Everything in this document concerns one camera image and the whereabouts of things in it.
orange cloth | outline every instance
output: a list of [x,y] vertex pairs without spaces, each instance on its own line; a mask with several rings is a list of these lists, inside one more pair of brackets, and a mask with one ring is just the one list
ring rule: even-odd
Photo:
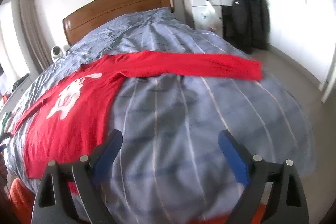
[[10,187],[12,209],[22,224],[31,224],[34,194],[16,178]]
[[[16,217],[22,224],[31,224],[32,213],[34,205],[34,194],[16,178],[10,188],[12,209]],[[259,207],[253,217],[251,224],[260,224],[263,214],[265,212],[265,205],[259,204]],[[228,219],[229,215],[223,217],[206,220],[206,221],[191,221],[188,224],[223,224]]]

bedspread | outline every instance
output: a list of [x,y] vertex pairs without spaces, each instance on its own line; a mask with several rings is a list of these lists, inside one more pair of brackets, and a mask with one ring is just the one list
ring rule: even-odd
[[[180,23],[169,8],[123,15],[90,32],[46,69],[16,106],[12,126],[81,64],[142,50],[248,58],[214,33]],[[6,140],[5,161],[36,192],[39,180],[26,177],[22,155],[31,121]],[[123,133],[123,146],[98,191],[120,223],[186,223],[230,211],[244,189],[218,146],[225,128],[265,160],[292,159],[300,175],[315,168],[314,138],[301,106],[266,72],[260,82],[172,74],[128,79],[112,107],[109,131],[113,128]]]

brown headboard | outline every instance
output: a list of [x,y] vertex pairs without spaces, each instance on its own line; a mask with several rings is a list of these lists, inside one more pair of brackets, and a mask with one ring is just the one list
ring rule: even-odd
[[94,0],[63,19],[63,28],[70,45],[90,31],[124,14],[170,7],[174,0]]

white wardrobe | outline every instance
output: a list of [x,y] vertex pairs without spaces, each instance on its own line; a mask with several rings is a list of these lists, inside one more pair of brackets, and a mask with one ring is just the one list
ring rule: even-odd
[[324,83],[335,52],[336,0],[268,0],[272,46]]

silver screw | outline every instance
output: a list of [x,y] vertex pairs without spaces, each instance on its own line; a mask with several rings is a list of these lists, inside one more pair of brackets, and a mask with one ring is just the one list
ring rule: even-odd
[[253,160],[254,161],[261,161],[263,158],[261,157],[261,156],[259,156],[259,155],[254,155],[253,156]]
[[86,162],[88,159],[89,159],[89,156],[88,156],[88,155],[83,155],[83,156],[81,156],[81,157],[79,158],[79,160],[80,160],[81,162]]
[[54,166],[56,164],[56,161],[51,160],[50,162],[48,162],[48,166]]
[[288,166],[293,166],[293,165],[294,165],[294,163],[293,163],[292,160],[286,160],[286,164],[287,164]]

